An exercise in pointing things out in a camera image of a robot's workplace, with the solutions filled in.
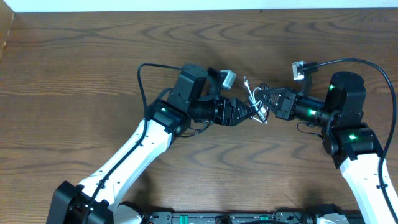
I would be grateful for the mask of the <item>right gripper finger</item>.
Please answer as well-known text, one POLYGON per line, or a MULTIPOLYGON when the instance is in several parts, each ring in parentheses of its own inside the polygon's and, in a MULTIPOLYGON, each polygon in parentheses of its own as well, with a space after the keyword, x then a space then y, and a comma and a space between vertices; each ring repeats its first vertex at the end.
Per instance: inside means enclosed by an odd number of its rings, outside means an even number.
POLYGON ((280 95, 263 95, 260 99, 268 107, 269 111, 273 112, 277 117, 280 117, 280 95))
POLYGON ((270 88, 256 92, 256 98, 264 104, 278 104, 284 93, 283 88, 270 88))

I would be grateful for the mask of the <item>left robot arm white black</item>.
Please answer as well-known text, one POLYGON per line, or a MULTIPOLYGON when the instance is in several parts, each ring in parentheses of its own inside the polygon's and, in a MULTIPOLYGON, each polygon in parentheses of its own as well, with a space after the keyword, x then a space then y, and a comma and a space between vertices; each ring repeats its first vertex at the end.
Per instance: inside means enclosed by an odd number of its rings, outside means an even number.
POLYGON ((133 135, 101 168, 78 185, 64 181, 54 192, 47 223, 142 223, 141 212, 121 201, 147 166, 178 137, 186 137, 191 122, 237 126, 252 115, 239 99, 221 96, 236 79, 231 70, 185 64, 175 86, 144 104, 144 118, 133 135))

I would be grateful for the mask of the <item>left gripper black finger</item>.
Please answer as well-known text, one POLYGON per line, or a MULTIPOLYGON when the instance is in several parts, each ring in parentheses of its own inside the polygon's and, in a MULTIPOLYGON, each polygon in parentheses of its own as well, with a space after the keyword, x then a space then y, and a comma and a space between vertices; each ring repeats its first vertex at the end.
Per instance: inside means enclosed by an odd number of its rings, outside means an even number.
POLYGON ((237 111, 240 116, 251 116, 252 109, 241 100, 237 100, 237 111))
POLYGON ((237 126, 239 124, 241 124, 243 121, 250 119, 250 117, 252 116, 252 114, 247 114, 247 115, 236 115, 234 118, 234 125, 237 126))

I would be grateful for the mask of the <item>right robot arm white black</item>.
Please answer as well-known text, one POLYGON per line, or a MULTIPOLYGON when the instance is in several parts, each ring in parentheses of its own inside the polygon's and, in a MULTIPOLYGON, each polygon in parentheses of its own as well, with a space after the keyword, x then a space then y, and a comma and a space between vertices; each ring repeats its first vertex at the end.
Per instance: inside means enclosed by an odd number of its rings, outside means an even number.
POLYGON ((321 127, 323 147, 349 184, 365 223, 395 222, 383 195, 397 207, 387 167, 380 165, 382 147, 362 121, 366 89, 360 75, 336 72, 324 101, 291 88, 259 90, 256 98, 279 119, 321 127))

